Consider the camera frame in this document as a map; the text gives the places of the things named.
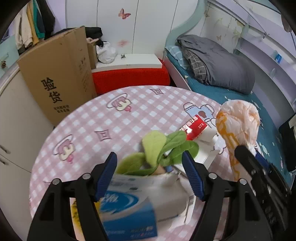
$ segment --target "round table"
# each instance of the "round table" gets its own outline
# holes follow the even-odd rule
[[[45,140],[32,169],[30,211],[37,207],[54,178],[75,180],[105,162],[111,151],[120,161],[141,150],[142,137],[151,130],[168,135],[198,114],[215,125],[220,104],[195,92],[170,86],[131,86],[101,95],[69,114]],[[209,171],[223,179],[233,179],[228,150],[221,151]],[[158,233],[153,240],[189,240],[203,204],[197,199],[188,225]],[[222,208],[216,238],[221,238],[227,204]]]

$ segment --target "gray blanket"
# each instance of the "gray blanket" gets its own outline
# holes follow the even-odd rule
[[[255,74],[248,61],[229,53],[216,42],[196,35],[178,38],[183,51],[196,54],[205,64],[207,80],[204,82],[249,94],[255,83]]]

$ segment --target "plastic wrapped object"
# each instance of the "plastic wrapped object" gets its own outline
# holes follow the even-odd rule
[[[104,42],[103,47],[96,46],[96,53],[98,59],[104,64],[112,63],[117,56],[117,50],[111,47],[109,42]]]
[[[229,160],[236,181],[240,178],[247,178],[248,174],[234,157],[234,150],[237,146],[244,145],[255,156],[259,125],[258,110],[247,101],[226,101],[217,114],[216,127],[228,148]]]

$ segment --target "red label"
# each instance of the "red label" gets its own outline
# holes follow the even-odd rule
[[[206,127],[207,124],[198,115],[195,115],[180,128],[180,131],[185,131],[187,134],[186,140],[192,141],[197,138]]]

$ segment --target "red stool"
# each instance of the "red stool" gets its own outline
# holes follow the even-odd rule
[[[128,86],[170,85],[168,70],[161,69],[117,69],[92,73],[97,94],[104,94]]]

